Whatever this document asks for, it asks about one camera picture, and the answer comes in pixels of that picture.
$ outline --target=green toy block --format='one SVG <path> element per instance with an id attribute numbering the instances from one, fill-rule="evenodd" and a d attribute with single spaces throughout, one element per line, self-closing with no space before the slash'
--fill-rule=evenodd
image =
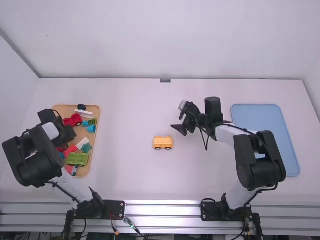
<path id="1" fill-rule="evenodd" d="M 90 143 L 83 145 L 83 147 L 81 148 L 82 152 L 86 154 L 90 152 L 91 149 L 92 149 L 92 146 L 90 145 Z"/>
<path id="2" fill-rule="evenodd" d="M 89 155 L 87 153 L 71 152 L 66 159 L 68 165 L 79 165 L 84 167 L 88 163 Z"/>
<path id="3" fill-rule="evenodd" d="M 97 119 L 96 118 L 90 119 L 89 125 L 97 125 Z"/>

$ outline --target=wire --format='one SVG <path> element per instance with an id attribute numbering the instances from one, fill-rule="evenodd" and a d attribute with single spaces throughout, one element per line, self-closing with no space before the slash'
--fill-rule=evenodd
<path id="1" fill-rule="evenodd" d="M 200 129 L 202 141 L 203 141 L 203 144 L 204 144 L 204 149 L 205 149 L 206 151 L 208 151 L 208 144 L 206 144 L 205 137 L 204 137 L 204 134 L 203 134 L 203 132 L 202 132 L 203 130 L 202 130 L 201 127 L 200 127 L 199 129 Z"/>
<path id="2" fill-rule="evenodd" d="M 52 184 L 52 187 L 55 188 L 57 187 L 58 189 L 60 189 L 64 194 L 68 195 L 70 198 L 72 198 L 72 201 L 76 201 L 78 204 L 80 204 L 79 200 L 72 196 L 70 193 L 68 193 L 66 190 L 64 190 L 62 187 L 60 187 L 56 182 L 52 182 L 52 181 L 48 181 L 46 182 L 47 184 Z"/>
<path id="3" fill-rule="evenodd" d="M 207 198 L 202 199 L 202 201 L 201 201 L 201 203 L 200 203 L 200 205 L 202 206 L 202 209 L 204 210 L 204 212 L 207 213 L 207 214 L 210 214 L 210 212 L 209 212 L 207 209 L 205 209 L 205 207 L 203 206 L 203 203 L 204 203 L 205 201 L 211 201 L 211 202 L 216 203 L 216 200 L 214 200 L 213 198 L 207 197 Z"/>
<path id="4" fill-rule="evenodd" d="M 241 235 L 244 233 L 245 231 L 245 228 L 246 228 L 246 222 L 243 221 L 243 228 L 242 228 L 242 231 L 240 232 L 239 235 L 237 235 L 236 237 L 232 238 L 231 240 L 236 240 L 237 238 L 241 237 Z"/>
<path id="5" fill-rule="evenodd" d="M 123 218 L 121 218 L 121 217 L 116 217 L 115 215 L 113 215 L 113 213 L 111 212 L 111 211 L 108 211 L 109 212 L 109 214 L 112 216 L 112 217 L 114 217 L 115 219 L 117 219 L 117 220 L 122 220 Z"/>
<path id="6" fill-rule="evenodd" d="M 226 123 L 222 123 L 222 124 L 218 124 L 216 125 L 215 127 L 219 127 L 219 126 L 228 126 L 228 127 L 231 127 L 231 128 L 234 128 L 234 129 L 238 129 L 238 130 L 241 130 L 241 131 L 244 131 L 245 133 L 248 133 L 250 135 L 252 135 L 254 138 L 258 139 L 258 141 L 261 143 L 261 145 L 264 147 L 266 153 L 269 155 L 270 159 L 271 159 L 271 162 L 273 164 L 273 169 L 274 169 L 274 172 L 276 172 L 276 163 L 275 163 L 275 160 L 272 158 L 270 152 L 269 152 L 269 149 L 267 147 L 267 145 L 265 144 L 265 142 L 259 137 L 257 136 L 256 134 L 254 134 L 253 132 L 251 131 L 248 131 L 247 129 L 245 128 L 241 128 L 241 127 L 238 127 L 238 126 L 235 126 L 235 125 L 231 125 L 231 124 L 226 124 Z M 267 188 L 267 189 L 261 189 L 261 190 L 258 190 L 255 192 L 255 194 L 252 196 L 252 198 L 250 198 L 249 201 L 247 201 L 244 206 L 246 205 L 249 205 L 250 202 L 256 198 L 256 196 L 258 194 L 261 194 L 262 192 L 268 192 L 268 191 L 274 191 L 278 188 L 278 182 L 274 185 L 274 188 Z"/>
<path id="7" fill-rule="evenodd" d="M 82 236 L 82 234 L 84 234 L 84 232 L 86 231 L 86 228 L 87 228 L 87 219 L 83 219 L 84 220 L 84 229 L 83 229 L 83 231 L 82 231 L 82 233 L 81 233 L 81 236 Z"/>
<path id="8" fill-rule="evenodd" d="M 148 240 L 148 238 L 147 238 L 146 236 L 143 236 L 138 229 L 136 229 L 135 232 L 136 232 L 137 234 L 139 234 L 141 237 L 143 237 L 145 240 Z"/>
<path id="9" fill-rule="evenodd" d="M 20 239 L 25 240 L 28 234 L 30 234 L 30 232 L 27 232 L 25 235 L 20 236 L 17 240 L 20 240 Z"/>
<path id="10" fill-rule="evenodd" d="M 56 112 L 56 113 L 59 115 L 59 117 L 60 117 L 60 119 L 61 119 L 60 122 L 61 122 L 61 124 L 63 125 L 63 121 L 62 121 L 62 117 L 61 117 L 60 113 L 59 113 L 57 110 L 55 110 L 55 109 L 53 109 L 53 111 Z"/>

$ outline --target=red toy car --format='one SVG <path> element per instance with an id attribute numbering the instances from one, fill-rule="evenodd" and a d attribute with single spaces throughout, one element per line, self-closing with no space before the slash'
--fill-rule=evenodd
<path id="1" fill-rule="evenodd" d="M 75 113 L 71 116 L 71 118 L 63 119 L 63 124 L 65 126 L 70 125 L 72 127 L 80 126 L 82 124 L 82 118 L 78 113 Z"/>

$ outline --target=table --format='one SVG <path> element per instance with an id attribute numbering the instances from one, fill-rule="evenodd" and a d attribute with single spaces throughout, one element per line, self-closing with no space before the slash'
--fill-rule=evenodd
<path id="1" fill-rule="evenodd" d="M 194 102 L 204 112 L 204 99 L 212 96 L 221 98 L 226 120 L 231 120 L 233 104 L 280 106 L 301 172 L 279 184 L 277 191 L 259 195 L 253 209 L 261 214 L 265 234 L 320 235 L 320 124 L 301 80 L 42 79 L 23 129 L 40 122 L 37 112 L 56 104 L 98 105 L 91 170 L 77 181 L 104 199 L 126 200 L 126 214 L 142 233 L 238 234 L 241 223 L 202 222 L 198 207 L 203 198 L 219 200 L 236 181 L 234 151 L 212 140 L 205 151 L 198 131 L 184 137 L 170 127 L 180 122 L 181 100 Z M 153 137 L 166 135 L 173 137 L 174 148 L 152 149 Z M 49 188 L 20 186 L 7 170 L 0 190 L 0 210 L 8 214 L 0 218 L 1 231 L 62 230 L 70 206 Z M 81 232 L 83 225 L 75 221 L 73 231 Z M 87 230 L 112 232 L 107 220 L 89 220 Z M 131 230 L 121 223 L 119 231 Z"/>

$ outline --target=blue toy block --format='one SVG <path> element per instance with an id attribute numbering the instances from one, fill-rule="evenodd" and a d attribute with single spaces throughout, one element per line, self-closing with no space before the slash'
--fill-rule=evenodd
<path id="1" fill-rule="evenodd" d="M 88 126 L 88 127 L 86 128 L 86 130 L 87 130 L 89 133 L 95 133 L 95 132 L 96 132 L 96 126 L 95 126 L 95 125 Z"/>
<path id="2" fill-rule="evenodd" d="M 83 145 L 83 147 L 81 148 L 82 152 L 86 154 L 90 152 L 91 149 L 92 149 L 92 146 L 90 145 L 90 143 Z"/>
<path id="3" fill-rule="evenodd" d="M 66 158 L 66 156 L 62 152 L 59 152 L 59 156 L 60 158 L 62 158 L 62 160 Z"/>
<path id="4" fill-rule="evenodd" d="M 83 122 L 82 122 L 82 126 L 83 126 L 83 127 L 89 127 L 89 125 L 90 125 L 90 124 L 89 124 L 89 121 L 83 121 Z"/>

